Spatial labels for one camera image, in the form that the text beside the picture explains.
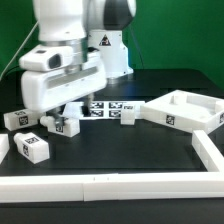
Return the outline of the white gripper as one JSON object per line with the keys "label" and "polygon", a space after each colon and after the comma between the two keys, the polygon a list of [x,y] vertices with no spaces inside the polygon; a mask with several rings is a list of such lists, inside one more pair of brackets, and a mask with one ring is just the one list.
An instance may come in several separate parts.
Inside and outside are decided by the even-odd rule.
{"label": "white gripper", "polygon": [[89,53],[82,69],[66,73],[64,68],[50,72],[26,71],[21,78],[23,104],[35,112],[53,110],[56,126],[63,126],[65,119],[56,107],[86,96],[83,114],[90,114],[94,92],[107,84],[105,68],[100,53]]}

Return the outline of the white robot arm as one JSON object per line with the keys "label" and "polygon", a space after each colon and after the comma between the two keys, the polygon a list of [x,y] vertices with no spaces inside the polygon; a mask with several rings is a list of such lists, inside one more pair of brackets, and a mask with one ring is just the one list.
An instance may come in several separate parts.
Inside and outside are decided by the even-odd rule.
{"label": "white robot arm", "polygon": [[33,0],[39,45],[19,65],[24,106],[49,112],[83,98],[89,104],[107,81],[129,72],[121,32],[136,14],[136,0]]}

